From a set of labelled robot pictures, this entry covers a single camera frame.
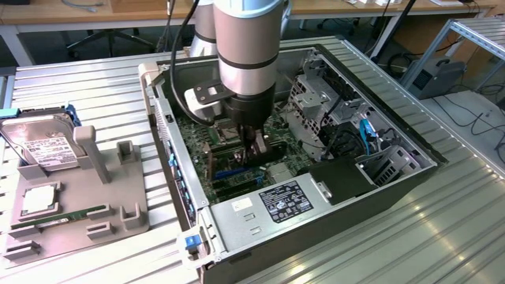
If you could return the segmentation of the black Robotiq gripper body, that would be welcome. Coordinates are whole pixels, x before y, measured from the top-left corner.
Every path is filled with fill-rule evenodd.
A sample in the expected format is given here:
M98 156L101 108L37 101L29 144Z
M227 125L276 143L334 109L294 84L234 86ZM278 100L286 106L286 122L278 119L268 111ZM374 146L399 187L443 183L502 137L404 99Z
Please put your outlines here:
M226 113L230 119L254 130L264 128L272 115L276 85L256 95L234 95L226 99Z

